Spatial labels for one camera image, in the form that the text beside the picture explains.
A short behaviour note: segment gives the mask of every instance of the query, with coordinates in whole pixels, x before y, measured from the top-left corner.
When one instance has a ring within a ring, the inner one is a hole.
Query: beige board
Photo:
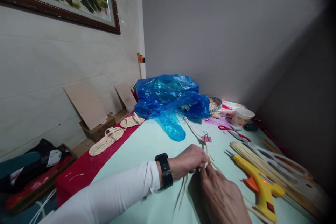
[[[134,109],[134,106],[137,104],[130,87],[126,82],[123,82],[115,87],[120,98],[126,106],[128,112],[131,112]]]
[[[64,90],[90,130],[108,118],[91,82],[65,86]]]

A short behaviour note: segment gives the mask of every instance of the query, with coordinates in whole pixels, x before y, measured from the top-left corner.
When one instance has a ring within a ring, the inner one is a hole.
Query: woven basket
[[[222,99],[216,97],[216,96],[208,96],[210,100],[210,114],[215,114],[223,105]]]

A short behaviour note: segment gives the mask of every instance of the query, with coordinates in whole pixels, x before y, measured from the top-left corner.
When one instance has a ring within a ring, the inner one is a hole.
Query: hand
[[[205,163],[208,161],[209,157],[204,150],[196,145],[190,145],[177,157],[168,159],[173,180],[183,178],[189,172],[196,172],[197,168],[205,167]],[[157,161],[156,165],[159,170],[160,184],[163,186],[160,163]]]
[[[212,224],[252,224],[238,186],[209,163],[201,169],[204,207]]]

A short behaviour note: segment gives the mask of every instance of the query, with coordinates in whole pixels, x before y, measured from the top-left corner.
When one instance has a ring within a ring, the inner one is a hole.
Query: white sleeve
[[[65,202],[48,224],[105,224],[143,197],[160,189],[155,161],[111,174],[85,187]]]

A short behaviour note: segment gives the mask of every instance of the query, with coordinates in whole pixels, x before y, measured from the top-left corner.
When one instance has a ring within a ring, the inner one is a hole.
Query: watch strap
[[[161,166],[163,187],[168,188],[173,185],[173,176],[169,167],[167,157],[165,155],[161,155],[157,158],[157,161],[159,161]]]

